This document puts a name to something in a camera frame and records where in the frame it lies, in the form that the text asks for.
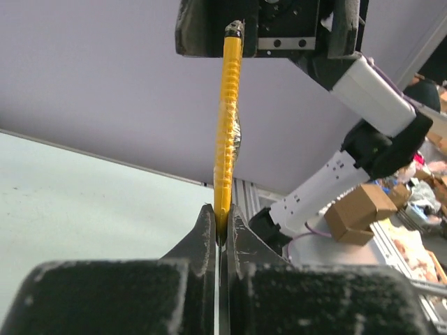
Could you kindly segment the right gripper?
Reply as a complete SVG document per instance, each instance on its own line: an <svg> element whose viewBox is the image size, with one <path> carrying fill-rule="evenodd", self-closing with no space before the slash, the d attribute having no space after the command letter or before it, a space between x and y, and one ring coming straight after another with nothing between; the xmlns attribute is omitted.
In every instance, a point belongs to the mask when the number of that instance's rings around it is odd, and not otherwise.
<svg viewBox="0 0 447 335"><path fill-rule="evenodd" d="M175 25L175 50L184 57L221 58L225 28L244 23L244 58L291 58L314 50L332 13L328 58L360 53L368 0L183 0Z"/></svg>

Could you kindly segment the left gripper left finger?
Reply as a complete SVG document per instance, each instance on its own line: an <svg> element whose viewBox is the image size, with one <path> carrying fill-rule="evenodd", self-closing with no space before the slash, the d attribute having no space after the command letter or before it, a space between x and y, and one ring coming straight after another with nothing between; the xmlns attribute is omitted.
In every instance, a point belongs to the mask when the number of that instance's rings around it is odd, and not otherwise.
<svg viewBox="0 0 447 335"><path fill-rule="evenodd" d="M23 280L1 333L212 334L216 254L206 204L158 260L44 262Z"/></svg>

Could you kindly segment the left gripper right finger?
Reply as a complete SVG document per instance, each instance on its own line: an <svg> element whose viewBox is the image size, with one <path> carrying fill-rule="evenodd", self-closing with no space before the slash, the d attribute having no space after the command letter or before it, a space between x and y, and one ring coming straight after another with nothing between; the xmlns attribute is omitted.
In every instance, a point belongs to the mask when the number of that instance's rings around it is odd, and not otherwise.
<svg viewBox="0 0 447 335"><path fill-rule="evenodd" d="M230 334L435 334L410 281L385 265L293 266L228 216Z"/></svg>

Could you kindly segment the yellow utility knife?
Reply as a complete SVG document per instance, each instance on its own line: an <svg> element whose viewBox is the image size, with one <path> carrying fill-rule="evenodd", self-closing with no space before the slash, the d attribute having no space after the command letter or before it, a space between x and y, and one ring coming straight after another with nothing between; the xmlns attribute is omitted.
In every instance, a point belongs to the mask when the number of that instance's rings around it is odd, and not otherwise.
<svg viewBox="0 0 447 335"><path fill-rule="evenodd" d="M240 145L238 123L244 22L234 20L224 31L223 63L214 155L214 215L218 245L225 244L231 206L233 170Z"/></svg>

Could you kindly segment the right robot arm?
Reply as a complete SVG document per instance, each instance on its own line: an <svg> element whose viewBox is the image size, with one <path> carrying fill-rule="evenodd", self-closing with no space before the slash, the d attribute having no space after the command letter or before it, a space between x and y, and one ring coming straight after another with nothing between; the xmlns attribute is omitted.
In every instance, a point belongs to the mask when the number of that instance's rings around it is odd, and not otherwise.
<svg viewBox="0 0 447 335"><path fill-rule="evenodd" d="M366 1L182 1L175 49L223 61L214 159L217 243L228 238L233 170L241 143L238 99L245 58L285 58L354 111L359 122L334 156L251 220L271 248L292 218L306 221L340 193L410 164L432 120L361 51Z"/></svg>

